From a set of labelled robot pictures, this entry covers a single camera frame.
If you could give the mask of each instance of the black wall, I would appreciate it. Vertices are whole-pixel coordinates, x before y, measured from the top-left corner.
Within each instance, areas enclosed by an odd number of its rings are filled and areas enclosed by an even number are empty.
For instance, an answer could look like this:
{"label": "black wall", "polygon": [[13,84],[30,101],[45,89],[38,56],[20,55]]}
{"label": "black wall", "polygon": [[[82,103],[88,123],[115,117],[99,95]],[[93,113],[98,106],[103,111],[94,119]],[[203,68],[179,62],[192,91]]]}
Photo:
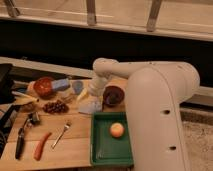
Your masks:
{"label": "black wall", "polygon": [[186,61],[213,87],[213,42],[0,20],[0,56],[90,69],[98,57]]}

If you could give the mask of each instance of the sausage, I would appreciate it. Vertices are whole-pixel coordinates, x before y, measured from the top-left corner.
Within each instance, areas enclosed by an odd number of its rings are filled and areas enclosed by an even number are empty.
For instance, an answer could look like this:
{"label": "sausage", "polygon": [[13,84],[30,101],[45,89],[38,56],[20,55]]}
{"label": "sausage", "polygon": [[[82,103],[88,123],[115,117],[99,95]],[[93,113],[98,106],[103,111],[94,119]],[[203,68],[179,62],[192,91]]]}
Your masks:
{"label": "sausage", "polygon": [[51,135],[51,132],[46,133],[41,140],[39,141],[38,145],[36,146],[35,152],[34,152],[34,159],[35,160],[40,160],[41,159],[41,155],[42,155],[42,151],[43,151],[43,147],[45,142],[47,141],[47,139],[49,138],[49,136]]}

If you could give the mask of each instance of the fork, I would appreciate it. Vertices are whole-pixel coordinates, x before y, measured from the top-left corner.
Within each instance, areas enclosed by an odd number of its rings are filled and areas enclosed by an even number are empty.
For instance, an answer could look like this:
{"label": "fork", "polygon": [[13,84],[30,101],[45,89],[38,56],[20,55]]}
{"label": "fork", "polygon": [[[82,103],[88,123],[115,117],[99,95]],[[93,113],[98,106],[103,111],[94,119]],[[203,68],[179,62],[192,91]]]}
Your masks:
{"label": "fork", "polygon": [[61,134],[56,138],[56,140],[54,141],[54,143],[51,145],[52,149],[55,148],[56,144],[58,143],[58,141],[61,139],[61,137],[64,135],[64,133],[70,128],[71,124],[70,122],[67,122],[65,125],[64,125],[64,129],[63,131],[61,132]]}

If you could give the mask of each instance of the green tray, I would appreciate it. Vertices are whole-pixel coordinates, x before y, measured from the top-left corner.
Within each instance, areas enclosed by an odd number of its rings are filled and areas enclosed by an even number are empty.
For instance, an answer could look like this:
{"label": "green tray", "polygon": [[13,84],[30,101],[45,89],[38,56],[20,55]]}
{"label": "green tray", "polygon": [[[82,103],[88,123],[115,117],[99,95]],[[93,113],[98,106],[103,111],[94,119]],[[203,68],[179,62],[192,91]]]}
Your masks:
{"label": "green tray", "polygon": [[[124,135],[113,138],[109,133],[112,123],[120,122],[125,127]],[[128,126],[124,112],[95,113],[92,116],[90,161],[94,166],[133,165]]]}

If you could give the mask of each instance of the food item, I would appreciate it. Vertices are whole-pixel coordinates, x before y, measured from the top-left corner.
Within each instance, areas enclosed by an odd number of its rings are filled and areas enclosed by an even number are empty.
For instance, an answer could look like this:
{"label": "food item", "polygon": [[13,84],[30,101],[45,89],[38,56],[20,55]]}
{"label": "food item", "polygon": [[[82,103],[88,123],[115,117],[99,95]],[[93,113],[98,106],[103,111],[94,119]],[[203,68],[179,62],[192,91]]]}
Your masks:
{"label": "food item", "polygon": [[60,100],[56,102],[48,102],[43,107],[44,112],[47,113],[65,113],[69,110],[69,107]]}
{"label": "food item", "polygon": [[53,93],[52,91],[52,77],[41,77],[35,81],[33,89],[40,97],[47,97]]}
{"label": "food item", "polygon": [[115,138],[121,137],[124,134],[124,126],[119,122],[113,123],[110,126],[110,134]]}
{"label": "food item", "polygon": [[103,94],[103,102],[108,107],[114,107],[124,99],[124,91],[117,86],[106,87]]}
{"label": "food item", "polygon": [[49,138],[49,136],[52,135],[51,132],[48,132],[46,133],[42,138],[41,140],[39,141],[36,149],[35,149],[35,152],[34,152],[34,159],[35,160],[40,160],[41,159],[41,155],[42,155],[42,152],[43,152],[43,148],[44,148],[44,144],[45,142],[47,141],[47,139]]}
{"label": "food item", "polygon": [[81,100],[83,100],[83,99],[86,99],[86,98],[88,98],[88,97],[89,97],[89,93],[88,93],[87,89],[84,88],[84,89],[81,91],[81,93],[78,95],[78,97],[77,97],[77,102],[79,102],[79,101],[81,101]]}
{"label": "food item", "polygon": [[13,102],[13,105],[26,105],[30,104],[32,102],[38,102],[39,99],[35,98],[33,96],[18,92],[18,91],[12,91],[12,94],[15,95],[15,101]]}

